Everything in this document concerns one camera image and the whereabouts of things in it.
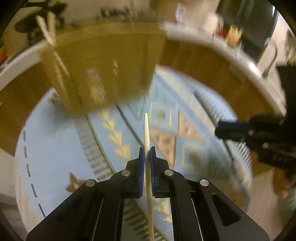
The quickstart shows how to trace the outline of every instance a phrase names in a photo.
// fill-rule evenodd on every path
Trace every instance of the faucet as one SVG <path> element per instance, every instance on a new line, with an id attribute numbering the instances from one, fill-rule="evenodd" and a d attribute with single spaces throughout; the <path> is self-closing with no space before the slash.
<path id="1" fill-rule="evenodd" d="M 273 60 L 271 61 L 271 63 L 269 64 L 269 66 L 264 70 L 263 74 L 262 74 L 262 77 L 264 79 L 267 79 L 267 76 L 268 76 L 268 73 L 270 71 L 270 68 L 271 66 L 274 64 L 274 62 L 276 61 L 276 58 L 277 58 L 277 55 L 278 55 L 278 47 L 277 47 L 277 44 L 276 42 L 271 39 L 271 38 L 267 38 L 265 40 L 265 43 L 264 43 L 264 47 L 266 48 L 268 44 L 272 44 L 274 46 L 274 49 L 275 49 L 275 53 L 274 53 L 274 58 Z"/>

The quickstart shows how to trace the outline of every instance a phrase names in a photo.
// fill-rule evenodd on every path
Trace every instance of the wall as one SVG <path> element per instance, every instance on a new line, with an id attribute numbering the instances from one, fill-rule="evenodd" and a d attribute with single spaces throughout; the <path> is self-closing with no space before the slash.
<path id="1" fill-rule="evenodd" d="M 219 2 L 220 0 L 189 0 L 186 4 L 184 23 L 199 29 L 206 22 L 208 16 L 216 12 Z"/>
<path id="2" fill-rule="evenodd" d="M 134 2 L 137 11 L 148 11 L 150 0 L 61 0 L 61 2 L 68 3 L 69 5 L 63 13 L 66 23 L 95 18 L 98 15 L 100 16 L 101 8 L 116 7 L 120 9 L 125 6 L 130 6 L 131 1 Z M 12 55 L 29 47 L 27 43 L 27 35 L 16 32 L 14 29 L 15 23 L 25 17 L 28 13 L 38 9 L 40 8 L 31 7 L 20 9 L 6 28 L 5 35 L 9 42 L 8 48 Z"/>

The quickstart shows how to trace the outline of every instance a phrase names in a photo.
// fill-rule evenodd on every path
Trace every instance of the triangle pattern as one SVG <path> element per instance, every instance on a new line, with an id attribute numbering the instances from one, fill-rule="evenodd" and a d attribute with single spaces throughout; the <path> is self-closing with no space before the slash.
<path id="1" fill-rule="evenodd" d="M 120 146 L 119 148 L 116 148 L 115 153 L 117 155 L 123 157 L 127 161 L 129 161 L 131 159 L 131 146 L 130 146 L 130 144 L 124 144 L 124 145 Z"/>
<path id="2" fill-rule="evenodd" d="M 102 126 L 109 131 L 113 131 L 115 127 L 115 120 L 114 119 L 106 120 L 102 122 Z"/>
<path id="3" fill-rule="evenodd" d="M 170 216 L 167 216 L 166 218 L 163 219 L 164 221 L 168 222 L 168 223 L 172 223 L 173 220 L 172 220 L 172 215 Z"/>
<path id="4" fill-rule="evenodd" d="M 155 197 L 153 197 L 153 201 L 154 201 L 154 202 L 157 202 L 157 203 L 161 203 L 160 198 L 155 198 Z"/>
<path id="5" fill-rule="evenodd" d="M 170 167 L 173 167 L 175 164 L 176 137 L 170 133 L 163 132 L 155 128 L 149 128 L 149 134 L 157 149 L 168 161 Z"/>
<path id="6" fill-rule="evenodd" d="M 70 184 L 66 187 L 66 191 L 68 192 L 75 192 L 82 184 L 85 183 L 86 180 L 84 179 L 77 179 L 73 173 L 70 174 Z"/>
<path id="7" fill-rule="evenodd" d="M 169 215 L 170 214 L 170 202 L 169 202 L 169 199 L 167 198 L 165 201 L 161 202 L 159 205 L 155 206 L 153 209 L 155 211 L 158 211 L 158 212 Z"/>
<path id="8" fill-rule="evenodd" d="M 122 142 L 122 132 L 121 131 L 113 131 L 113 133 L 108 135 L 108 139 L 113 141 L 116 145 L 121 146 Z"/>
<path id="9" fill-rule="evenodd" d="M 184 114 L 179 112 L 178 135 L 186 139 L 202 141 L 202 136 L 196 131 L 194 126 L 185 118 Z"/>
<path id="10" fill-rule="evenodd" d="M 109 110 L 108 109 L 102 109 L 99 113 L 98 116 L 103 118 L 104 120 L 109 118 Z"/>

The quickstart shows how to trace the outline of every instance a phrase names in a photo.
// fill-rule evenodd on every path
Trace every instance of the wooden cabinet door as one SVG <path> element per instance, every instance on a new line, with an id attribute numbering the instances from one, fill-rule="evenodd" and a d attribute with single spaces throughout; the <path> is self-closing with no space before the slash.
<path id="1" fill-rule="evenodd" d="M 34 65 L 14 81 L 18 83 L 32 108 L 35 107 L 51 86 L 41 63 Z"/>
<path id="2" fill-rule="evenodd" d="M 14 156 L 18 136 L 32 107 L 16 81 L 0 91 L 0 103 L 0 148 Z"/>

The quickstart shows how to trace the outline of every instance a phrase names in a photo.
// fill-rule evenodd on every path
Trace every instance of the wooden cabinet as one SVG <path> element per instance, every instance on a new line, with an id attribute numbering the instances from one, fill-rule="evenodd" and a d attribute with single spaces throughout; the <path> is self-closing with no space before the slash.
<path id="1" fill-rule="evenodd" d="M 160 64 L 188 74 L 217 91 L 241 120 L 257 113 L 273 112 L 247 76 L 209 47 L 167 40 Z"/>
<path id="2" fill-rule="evenodd" d="M 0 148 L 14 156 L 18 136 L 50 84 L 41 64 L 16 77 L 0 91 Z"/>

